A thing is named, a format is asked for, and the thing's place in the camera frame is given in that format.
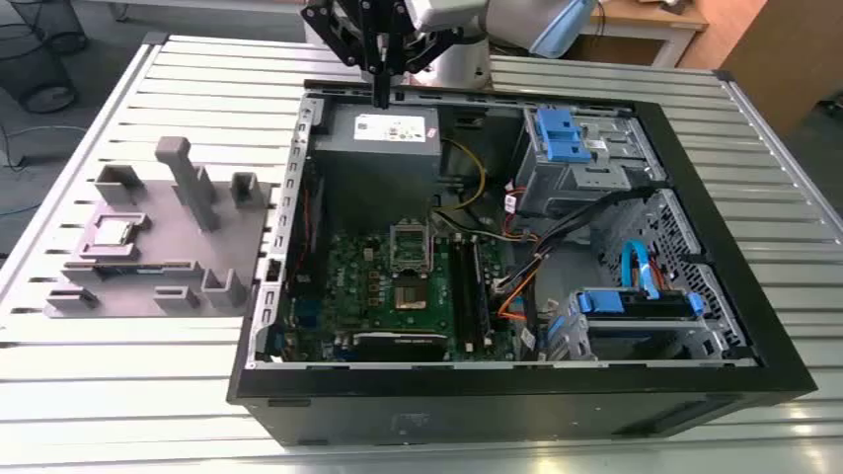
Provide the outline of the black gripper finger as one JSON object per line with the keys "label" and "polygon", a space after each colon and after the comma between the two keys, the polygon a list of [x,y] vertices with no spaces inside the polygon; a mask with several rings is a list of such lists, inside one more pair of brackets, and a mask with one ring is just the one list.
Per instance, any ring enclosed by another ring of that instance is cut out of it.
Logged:
{"label": "black gripper finger", "polygon": [[409,9],[405,2],[392,2],[380,72],[380,107],[382,109],[389,106],[389,91],[393,80],[400,80],[405,73],[420,72],[461,38],[461,27],[451,27],[421,34],[410,24]]}
{"label": "black gripper finger", "polygon": [[370,82],[370,103],[381,107],[381,56],[377,47],[376,1],[340,1],[345,18],[336,14],[333,1],[306,1],[300,11],[305,24],[346,66],[358,66]]}

